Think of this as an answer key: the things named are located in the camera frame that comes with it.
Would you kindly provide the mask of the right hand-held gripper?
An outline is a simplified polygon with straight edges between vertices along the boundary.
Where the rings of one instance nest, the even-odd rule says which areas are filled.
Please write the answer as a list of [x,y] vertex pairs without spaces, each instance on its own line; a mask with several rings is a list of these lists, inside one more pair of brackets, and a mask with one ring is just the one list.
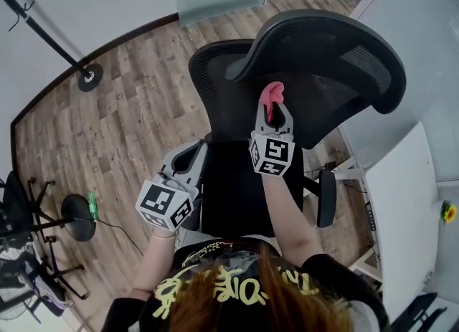
[[255,130],[251,132],[250,157],[254,172],[269,176],[283,176],[289,169],[295,150],[293,117],[285,104],[279,104],[282,115],[280,132],[269,133],[268,109],[258,103]]

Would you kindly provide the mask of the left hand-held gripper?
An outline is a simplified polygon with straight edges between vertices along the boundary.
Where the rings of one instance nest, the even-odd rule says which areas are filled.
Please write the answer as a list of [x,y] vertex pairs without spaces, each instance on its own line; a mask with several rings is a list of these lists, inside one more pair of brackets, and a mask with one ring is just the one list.
[[[136,211],[145,222],[170,232],[180,228],[194,211],[193,201],[199,190],[190,184],[198,184],[207,151],[207,142],[198,140],[183,143],[166,154],[163,172],[155,172],[151,180],[145,180],[137,198]],[[186,182],[173,176],[184,176]]]

